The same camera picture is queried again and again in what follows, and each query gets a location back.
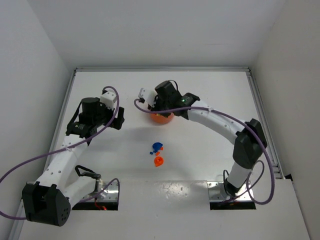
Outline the blue half-round lego piece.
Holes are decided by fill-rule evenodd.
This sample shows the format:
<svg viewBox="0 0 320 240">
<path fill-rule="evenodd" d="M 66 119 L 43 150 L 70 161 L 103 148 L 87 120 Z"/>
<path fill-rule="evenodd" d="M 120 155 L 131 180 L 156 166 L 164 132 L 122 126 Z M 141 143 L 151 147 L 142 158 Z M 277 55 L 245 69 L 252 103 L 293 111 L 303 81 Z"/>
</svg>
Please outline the blue half-round lego piece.
<svg viewBox="0 0 320 240">
<path fill-rule="evenodd" d="M 162 143 L 160 143 L 160 142 L 155 142 L 155 143 L 152 145 L 153 152 L 154 152 L 154 153 L 159 152 L 161 147 L 163 147 L 163 144 L 162 144 Z"/>
</svg>

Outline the orange round lego piece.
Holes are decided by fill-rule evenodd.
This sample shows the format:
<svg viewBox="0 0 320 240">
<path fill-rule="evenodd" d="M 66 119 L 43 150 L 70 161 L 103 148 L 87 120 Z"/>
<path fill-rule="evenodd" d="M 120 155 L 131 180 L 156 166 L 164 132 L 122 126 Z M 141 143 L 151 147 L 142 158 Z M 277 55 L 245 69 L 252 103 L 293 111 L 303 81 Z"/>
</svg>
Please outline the orange round lego piece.
<svg viewBox="0 0 320 240">
<path fill-rule="evenodd" d="M 155 167 L 160 167 L 164 163 L 164 159 L 161 156 L 156 156 L 154 158 Z"/>
</svg>

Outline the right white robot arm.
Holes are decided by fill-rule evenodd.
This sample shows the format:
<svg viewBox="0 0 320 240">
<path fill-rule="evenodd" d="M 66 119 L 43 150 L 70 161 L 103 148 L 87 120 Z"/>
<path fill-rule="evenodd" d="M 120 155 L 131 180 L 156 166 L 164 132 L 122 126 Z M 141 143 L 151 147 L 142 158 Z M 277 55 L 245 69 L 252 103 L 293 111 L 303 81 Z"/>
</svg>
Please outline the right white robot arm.
<svg viewBox="0 0 320 240">
<path fill-rule="evenodd" d="M 173 114 L 204 125 L 233 144 L 234 164 L 228 177 L 223 181 L 223 187 L 226 195 L 235 197 L 246 182 L 250 170 L 263 154 L 262 148 L 252 133 L 235 120 L 208 111 L 210 106 L 198 96 L 190 92 L 181 95 L 168 80 L 157 85 L 155 90 L 150 92 L 142 90 L 140 93 L 144 95 L 148 109 L 151 111 L 190 107 L 191 109 L 178 110 Z"/>
</svg>

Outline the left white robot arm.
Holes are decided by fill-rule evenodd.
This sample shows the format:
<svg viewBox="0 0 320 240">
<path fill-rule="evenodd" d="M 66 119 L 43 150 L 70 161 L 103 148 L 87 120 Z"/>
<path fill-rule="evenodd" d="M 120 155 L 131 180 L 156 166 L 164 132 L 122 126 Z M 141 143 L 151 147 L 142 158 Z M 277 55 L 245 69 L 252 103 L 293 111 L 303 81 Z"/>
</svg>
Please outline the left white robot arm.
<svg viewBox="0 0 320 240">
<path fill-rule="evenodd" d="M 28 221 L 61 227 L 76 204 L 99 197 L 101 175 L 77 162 L 95 136 L 108 127 L 121 129 L 124 108 L 118 99 L 115 93 L 106 92 L 80 101 L 67 124 L 61 149 L 54 153 L 43 174 L 22 190 Z"/>
</svg>

